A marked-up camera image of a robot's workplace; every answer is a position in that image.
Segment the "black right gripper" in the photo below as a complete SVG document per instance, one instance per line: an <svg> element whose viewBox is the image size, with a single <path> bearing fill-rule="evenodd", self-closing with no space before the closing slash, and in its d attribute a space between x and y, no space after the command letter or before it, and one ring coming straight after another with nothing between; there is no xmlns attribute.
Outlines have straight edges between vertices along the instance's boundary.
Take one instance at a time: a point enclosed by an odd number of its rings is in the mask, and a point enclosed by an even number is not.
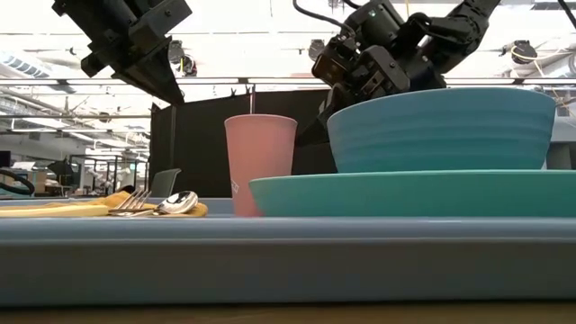
<svg viewBox="0 0 576 324"><path fill-rule="evenodd" d="M329 142L329 118L356 100L445 87L442 75L418 50L395 58L386 48L371 46L354 61L342 85L331 87L317 117L296 136L295 144L304 147Z"/></svg>

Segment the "orange-handled silver fork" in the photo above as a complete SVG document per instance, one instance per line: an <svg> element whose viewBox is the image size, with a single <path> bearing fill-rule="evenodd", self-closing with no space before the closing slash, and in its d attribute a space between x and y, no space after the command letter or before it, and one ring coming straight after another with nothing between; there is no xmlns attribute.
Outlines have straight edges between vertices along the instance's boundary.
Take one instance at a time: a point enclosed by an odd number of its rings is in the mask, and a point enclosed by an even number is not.
<svg viewBox="0 0 576 324"><path fill-rule="evenodd" d="M149 190L138 190L132 193L128 198L108 211L109 216L119 217L136 217L152 213L155 206L148 204L148 198L151 192Z"/></svg>

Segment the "blue ribbed bowl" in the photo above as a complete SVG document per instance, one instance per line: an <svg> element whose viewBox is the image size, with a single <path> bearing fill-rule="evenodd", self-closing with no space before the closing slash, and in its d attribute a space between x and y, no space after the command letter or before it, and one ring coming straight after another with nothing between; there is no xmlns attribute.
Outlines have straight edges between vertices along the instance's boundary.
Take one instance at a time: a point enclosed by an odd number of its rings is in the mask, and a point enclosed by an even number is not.
<svg viewBox="0 0 576 324"><path fill-rule="evenodd" d="M555 101L516 88L447 88L358 103L328 119L337 171L538 169Z"/></svg>

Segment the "pink plastic cup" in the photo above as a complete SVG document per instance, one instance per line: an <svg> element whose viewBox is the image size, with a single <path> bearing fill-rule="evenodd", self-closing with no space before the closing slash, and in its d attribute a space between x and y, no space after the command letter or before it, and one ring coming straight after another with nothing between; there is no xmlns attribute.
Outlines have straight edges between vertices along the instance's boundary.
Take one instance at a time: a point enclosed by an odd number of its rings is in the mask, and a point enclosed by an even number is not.
<svg viewBox="0 0 576 324"><path fill-rule="evenodd" d="M292 173L298 122L273 114L242 114L224 122L229 178L237 216L259 216L249 182Z"/></svg>

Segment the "blue plastic tray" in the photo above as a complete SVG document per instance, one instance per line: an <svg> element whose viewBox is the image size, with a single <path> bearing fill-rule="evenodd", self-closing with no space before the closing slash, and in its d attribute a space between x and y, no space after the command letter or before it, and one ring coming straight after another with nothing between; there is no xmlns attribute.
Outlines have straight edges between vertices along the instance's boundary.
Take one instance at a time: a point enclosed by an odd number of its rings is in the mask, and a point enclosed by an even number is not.
<svg viewBox="0 0 576 324"><path fill-rule="evenodd" d="M576 299L568 218L0 220L0 306Z"/></svg>

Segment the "silver spoon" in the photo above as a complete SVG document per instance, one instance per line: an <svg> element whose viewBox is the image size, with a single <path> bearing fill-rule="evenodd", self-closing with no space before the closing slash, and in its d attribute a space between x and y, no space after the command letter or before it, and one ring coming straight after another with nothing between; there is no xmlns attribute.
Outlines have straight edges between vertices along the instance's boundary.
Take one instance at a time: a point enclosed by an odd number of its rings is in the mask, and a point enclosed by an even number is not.
<svg viewBox="0 0 576 324"><path fill-rule="evenodd" d="M139 216L163 216L168 214L180 214L189 212L198 203L198 195L192 191L174 193L167 197L154 209L147 209L132 214L132 217Z"/></svg>

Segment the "black partition panel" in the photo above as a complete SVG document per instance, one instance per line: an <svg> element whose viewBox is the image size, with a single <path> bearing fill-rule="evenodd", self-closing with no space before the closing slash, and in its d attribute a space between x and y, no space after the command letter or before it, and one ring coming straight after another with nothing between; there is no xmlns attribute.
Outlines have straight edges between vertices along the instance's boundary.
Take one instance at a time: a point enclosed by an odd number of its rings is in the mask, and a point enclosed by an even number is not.
<svg viewBox="0 0 576 324"><path fill-rule="evenodd" d="M230 171L224 121L246 114L295 119L301 132L318 114L326 90L258 92L151 108L149 179L179 168L176 192L193 190L202 198L230 198Z"/></svg>

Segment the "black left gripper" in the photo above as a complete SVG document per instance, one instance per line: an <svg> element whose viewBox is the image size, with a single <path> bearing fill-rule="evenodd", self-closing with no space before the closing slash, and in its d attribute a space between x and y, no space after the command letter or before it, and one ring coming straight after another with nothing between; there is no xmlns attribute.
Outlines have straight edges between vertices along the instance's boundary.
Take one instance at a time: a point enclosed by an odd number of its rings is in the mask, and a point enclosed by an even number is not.
<svg viewBox="0 0 576 324"><path fill-rule="evenodd" d="M185 0L81 0L88 10L91 53L81 68L90 77L103 68L112 78L172 105L184 97L167 57L167 32L192 11Z"/></svg>

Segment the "grey blue office chair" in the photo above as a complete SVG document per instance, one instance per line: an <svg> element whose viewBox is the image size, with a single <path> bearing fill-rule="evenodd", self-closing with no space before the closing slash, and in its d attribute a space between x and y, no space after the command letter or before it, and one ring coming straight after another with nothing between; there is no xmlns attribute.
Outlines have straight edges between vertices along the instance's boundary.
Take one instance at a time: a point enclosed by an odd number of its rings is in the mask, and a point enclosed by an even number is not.
<svg viewBox="0 0 576 324"><path fill-rule="evenodd" d="M174 168L156 173L150 186L150 196L152 198L167 198L170 196L180 172L180 168Z"/></svg>

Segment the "green plastic plate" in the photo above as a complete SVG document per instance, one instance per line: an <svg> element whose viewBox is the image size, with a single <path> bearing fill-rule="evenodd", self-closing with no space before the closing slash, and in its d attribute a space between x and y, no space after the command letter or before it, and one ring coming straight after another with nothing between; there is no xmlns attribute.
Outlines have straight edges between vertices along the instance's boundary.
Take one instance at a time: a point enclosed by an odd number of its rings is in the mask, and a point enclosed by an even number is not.
<svg viewBox="0 0 576 324"><path fill-rule="evenodd" d="M576 171L291 175L255 179L249 186L270 217L576 218Z"/></svg>

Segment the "yellow cloth napkin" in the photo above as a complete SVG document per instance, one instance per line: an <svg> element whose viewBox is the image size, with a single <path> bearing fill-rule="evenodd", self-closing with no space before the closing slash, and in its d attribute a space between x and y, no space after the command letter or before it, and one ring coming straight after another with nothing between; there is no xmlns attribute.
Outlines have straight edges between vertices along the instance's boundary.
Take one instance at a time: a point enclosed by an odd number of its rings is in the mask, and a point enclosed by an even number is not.
<svg viewBox="0 0 576 324"><path fill-rule="evenodd" d="M104 217L109 216L108 211L126 198L131 193L118 192L104 198L98 198L86 202L51 202L44 205L7 206L0 207L0 218L75 218L75 217ZM168 214L163 216L139 216L139 217L184 217L201 218L208 215L208 206L198 202L197 205L186 213Z"/></svg>

